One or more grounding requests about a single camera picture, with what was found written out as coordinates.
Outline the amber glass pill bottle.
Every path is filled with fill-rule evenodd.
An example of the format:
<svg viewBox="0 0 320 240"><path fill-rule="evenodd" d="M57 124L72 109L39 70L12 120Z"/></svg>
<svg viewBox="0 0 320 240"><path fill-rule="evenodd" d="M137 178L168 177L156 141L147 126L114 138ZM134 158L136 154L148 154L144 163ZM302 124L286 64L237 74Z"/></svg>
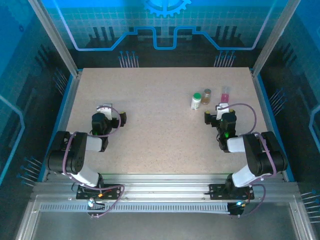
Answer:
<svg viewBox="0 0 320 240"><path fill-rule="evenodd" d="M206 88L203 91L202 98L201 98L201 103L203 105L208 105L210 103L211 93L212 93L212 91L209 88Z"/></svg>

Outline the grey metal tray frame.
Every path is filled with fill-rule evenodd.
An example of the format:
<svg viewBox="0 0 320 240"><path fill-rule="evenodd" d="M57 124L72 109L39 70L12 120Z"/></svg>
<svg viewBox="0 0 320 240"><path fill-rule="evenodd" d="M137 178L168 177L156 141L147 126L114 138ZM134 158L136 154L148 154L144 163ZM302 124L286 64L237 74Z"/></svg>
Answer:
<svg viewBox="0 0 320 240"><path fill-rule="evenodd" d="M301 202L263 203L241 217L205 212L129 211L101 218L63 204L31 202L13 240L320 240Z"/></svg>

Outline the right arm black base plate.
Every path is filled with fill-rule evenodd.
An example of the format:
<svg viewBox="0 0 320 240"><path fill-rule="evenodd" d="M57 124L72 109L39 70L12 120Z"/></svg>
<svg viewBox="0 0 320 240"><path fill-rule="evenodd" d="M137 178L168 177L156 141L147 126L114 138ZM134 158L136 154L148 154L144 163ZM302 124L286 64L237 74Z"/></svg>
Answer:
<svg viewBox="0 0 320 240"><path fill-rule="evenodd" d="M252 187L227 187L226 184L210 184L208 195L211 200L254 200Z"/></svg>

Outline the aluminium frame post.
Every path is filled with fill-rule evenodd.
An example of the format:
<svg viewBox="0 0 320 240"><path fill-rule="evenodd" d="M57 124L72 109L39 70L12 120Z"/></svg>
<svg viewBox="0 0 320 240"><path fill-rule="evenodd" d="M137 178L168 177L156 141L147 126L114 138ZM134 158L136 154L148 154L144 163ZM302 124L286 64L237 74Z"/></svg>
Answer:
<svg viewBox="0 0 320 240"><path fill-rule="evenodd" d="M280 14L274 28L269 35L264 47L262 48L254 66L252 69L252 76L256 78L260 71L262 70L263 66L265 65L266 61L268 60L271 52L273 51L274 47L276 46L278 40L280 39L281 35L285 31L289 21L291 20L293 14L295 13L298 5L300 4L301 0L288 0L287 4L283 8L282 13Z"/></svg>
<svg viewBox="0 0 320 240"><path fill-rule="evenodd" d="M78 67L76 66L69 50L67 49L67 46L65 45L59 31L57 30L55 24L53 23L42 1L41 0L27 0L27 1L29 2L37 18L41 22L43 28L45 29L47 35L52 41L54 47L58 51L61 59L66 65L70 74L74 78L77 78L79 74Z"/></svg>

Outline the small LED circuit board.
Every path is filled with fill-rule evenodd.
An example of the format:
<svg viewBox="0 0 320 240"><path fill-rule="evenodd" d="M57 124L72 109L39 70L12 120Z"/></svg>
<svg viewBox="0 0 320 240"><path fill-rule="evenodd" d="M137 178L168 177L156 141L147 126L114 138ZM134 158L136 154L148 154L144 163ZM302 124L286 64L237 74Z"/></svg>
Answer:
<svg viewBox="0 0 320 240"><path fill-rule="evenodd" d="M227 211L229 212L230 216L239 218L243 214L246 205L247 205L246 200L241 200L237 202L228 202Z"/></svg>
<svg viewBox="0 0 320 240"><path fill-rule="evenodd" d="M99 218L106 208L104 203L97 202L93 197L91 197L87 202L87 214L93 218Z"/></svg>

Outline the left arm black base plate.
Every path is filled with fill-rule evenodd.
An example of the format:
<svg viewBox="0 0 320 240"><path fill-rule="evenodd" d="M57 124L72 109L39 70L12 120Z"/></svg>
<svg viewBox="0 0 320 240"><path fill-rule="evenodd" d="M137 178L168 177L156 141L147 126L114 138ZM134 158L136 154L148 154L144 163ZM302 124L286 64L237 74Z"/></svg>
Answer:
<svg viewBox="0 0 320 240"><path fill-rule="evenodd" d="M76 191L77 200L89 200L90 198L94 200L116 200L120 193L121 187L108 189L108 190L93 190L86 188L84 186L78 186Z"/></svg>

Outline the aluminium mounting rail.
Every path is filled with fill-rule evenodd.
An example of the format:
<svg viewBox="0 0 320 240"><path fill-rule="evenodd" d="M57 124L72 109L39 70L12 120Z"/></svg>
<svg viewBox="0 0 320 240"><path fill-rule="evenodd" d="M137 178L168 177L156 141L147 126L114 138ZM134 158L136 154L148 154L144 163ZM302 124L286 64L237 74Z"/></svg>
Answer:
<svg viewBox="0 0 320 240"><path fill-rule="evenodd" d="M227 174L104 174L106 184L125 187L124 202L208 202L210 184L224 184ZM254 186L255 201L265 196L269 203L291 202L300 196L298 184L282 174ZM33 188L34 197L48 201L75 199L77 187L60 174L49 174L45 182Z"/></svg>

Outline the white pill bottle green cap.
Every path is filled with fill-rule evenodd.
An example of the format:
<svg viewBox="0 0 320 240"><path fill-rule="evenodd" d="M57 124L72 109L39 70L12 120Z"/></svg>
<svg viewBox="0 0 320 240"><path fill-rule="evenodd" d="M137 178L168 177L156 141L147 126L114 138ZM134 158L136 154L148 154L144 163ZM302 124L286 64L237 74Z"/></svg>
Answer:
<svg viewBox="0 0 320 240"><path fill-rule="evenodd" d="M197 110L200 107L201 104L202 95L198 92L194 93L192 96L190 108L192 110Z"/></svg>

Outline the blue aluminium table side rail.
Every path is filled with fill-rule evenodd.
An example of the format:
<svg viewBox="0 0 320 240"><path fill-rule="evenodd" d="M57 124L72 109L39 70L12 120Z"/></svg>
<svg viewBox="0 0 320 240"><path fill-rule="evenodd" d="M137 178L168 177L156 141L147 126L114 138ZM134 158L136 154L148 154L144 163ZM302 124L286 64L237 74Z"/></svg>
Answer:
<svg viewBox="0 0 320 240"><path fill-rule="evenodd" d="M56 133L58 131L65 131L68 126L68 122L69 122L70 114L74 104L74 100L76 97L79 81L80 81L79 77L74 77L72 75L70 75L70 77L68 78L66 89L64 91L64 95L60 104L58 115L56 117L56 121L53 127L52 135L49 140L46 153L44 155L43 164L40 169L37 182L43 182L46 180L46 176L48 175L48 171L46 170L46 157L50 151L50 148L52 146Z"/></svg>
<svg viewBox="0 0 320 240"><path fill-rule="evenodd" d="M283 141L282 141L282 138L281 138L281 135L280 135L280 132L279 132L279 129L278 129L278 126L277 126L277 123L276 123L275 116L274 116L272 108L271 108L271 104L269 102L269 97L267 95L265 85L264 85L263 80L261 78L261 75L258 74L257 76L253 76L252 80L253 80L255 91L257 94L257 98L259 100L259 104L260 104L263 118L264 118L264 121L266 124L266 128L268 131L272 131L274 133L284 155L286 157L288 157L286 150L285 150L285 147L284 147L284 144L283 144Z"/></svg>

